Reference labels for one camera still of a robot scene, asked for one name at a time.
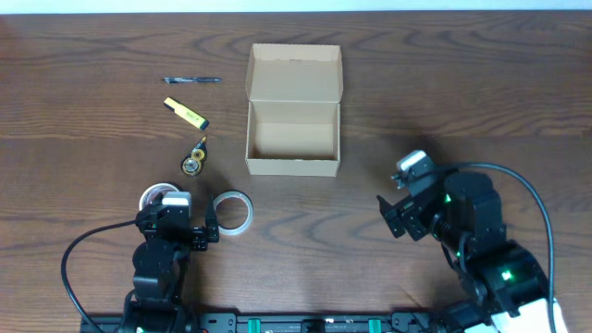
cardboard box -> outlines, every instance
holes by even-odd
[[[249,172],[335,177],[343,91],[339,46],[253,44],[246,86]]]

wood grain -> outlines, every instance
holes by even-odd
[[[80,316],[59,277],[63,251],[88,229],[134,217],[142,191],[159,181],[193,194],[196,223],[210,194],[237,189],[255,205],[247,233],[194,256],[189,300],[242,312],[460,300],[438,244],[394,240],[377,211],[377,194],[402,198],[389,175],[419,148],[439,162],[507,165],[537,186],[554,222],[564,316],[572,331],[592,332],[591,41],[585,12],[1,17],[0,331],[76,331]],[[248,174],[252,43],[341,45],[336,178]],[[159,81],[174,75],[224,80]],[[165,110],[169,95],[211,121],[198,179],[179,160],[202,134]],[[510,235],[545,265],[531,198],[492,177]],[[77,247],[69,274],[89,312],[120,312],[141,242],[123,228]]]

roll of tape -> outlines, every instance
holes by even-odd
[[[254,209],[251,199],[249,199],[249,197],[246,194],[239,191],[228,191],[218,195],[217,198],[214,199],[214,209],[216,210],[221,202],[230,198],[239,199],[247,205],[247,219],[245,219],[244,222],[242,222],[242,224],[237,228],[224,228],[219,223],[218,225],[220,228],[220,233],[222,235],[236,236],[240,235],[251,225],[251,223],[253,222]]]
[[[149,187],[148,189],[146,189],[146,191],[144,191],[144,193],[140,197],[140,202],[138,203],[138,210],[142,210],[146,205],[150,204],[152,200],[154,200],[156,195],[158,195],[158,193],[163,193],[163,195],[165,195],[165,193],[170,191],[180,190],[177,188],[177,186],[169,183],[158,183]]]

pen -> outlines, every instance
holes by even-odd
[[[163,78],[163,81],[168,84],[189,83],[189,82],[220,82],[221,78],[215,77],[198,77],[198,78]]]

cable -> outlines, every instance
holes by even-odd
[[[530,194],[532,194],[533,198],[536,201],[536,204],[538,204],[538,208],[540,209],[540,213],[542,214],[543,220],[545,221],[545,229],[547,230],[547,242],[548,242],[548,246],[549,246],[549,297],[547,299],[549,327],[550,327],[551,333],[557,333],[557,329],[555,327],[555,313],[553,311],[553,304],[555,302],[555,299],[553,296],[553,285],[554,285],[554,279],[555,279],[553,230],[551,228],[551,221],[549,218],[549,213],[547,212],[547,208],[545,207],[545,204],[543,203],[542,199],[538,195],[537,190],[535,190],[535,188],[528,182],[528,180],[526,180],[523,176],[521,176],[516,171],[514,171],[508,167],[505,167],[505,166],[500,166],[500,165],[496,165],[493,163],[484,163],[484,162],[466,162],[466,163],[459,163],[459,164],[453,164],[453,165],[439,166],[436,170],[434,170],[432,172],[427,172],[427,173],[421,175],[420,177],[414,179],[413,181],[416,181],[418,179],[421,179],[425,176],[428,176],[428,175],[431,175],[434,173],[442,173],[442,172],[450,171],[453,169],[460,169],[460,168],[486,168],[486,169],[497,170],[497,171],[503,172],[507,175],[510,175],[510,176],[514,177],[515,179],[517,179],[518,181],[520,181],[526,187],[526,189],[528,191],[530,191]]]
[[[84,308],[82,308],[82,305],[80,305],[80,302],[76,298],[76,295],[74,295],[74,291],[72,290],[72,287],[70,286],[70,283],[68,282],[68,273],[66,272],[66,264],[68,262],[68,257],[70,256],[70,253],[72,252],[72,250],[74,249],[74,247],[78,243],[80,243],[85,238],[91,236],[92,234],[95,234],[95,233],[101,232],[101,231],[105,231],[105,230],[109,230],[112,228],[126,227],[129,225],[135,224],[135,223],[136,223],[136,221],[133,220],[133,221],[117,223],[117,224],[114,224],[111,226],[100,227],[100,228],[93,229],[91,231],[87,231],[87,232],[83,233],[82,235],[80,235],[77,239],[75,239],[68,246],[68,248],[64,252],[64,256],[62,257],[62,282],[64,282],[64,288],[66,288],[66,292],[68,293],[68,296],[70,297],[70,299],[74,303],[74,306],[76,306],[76,310],[78,310],[78,312],[80,312],[80,315],[82,315],[82,319],[84,319],[84,321],[88,325],[90,325],[96,332],[104,333],[104,331],[98,325],[96,325],[95,322],[93,322],[93,320],[89,317],[89,315],[86,313],[86,311],[84,311]]]
[[[454,270],[454,265],[452,264],[452,258],[450,257],[450,252],[448,251],[446,246],[444,246],[444,244],[440,243],[440,246],[442,247],[442,252],[444,252],[444,257],[446,258],[446,262],[450,266],[450,269]]]

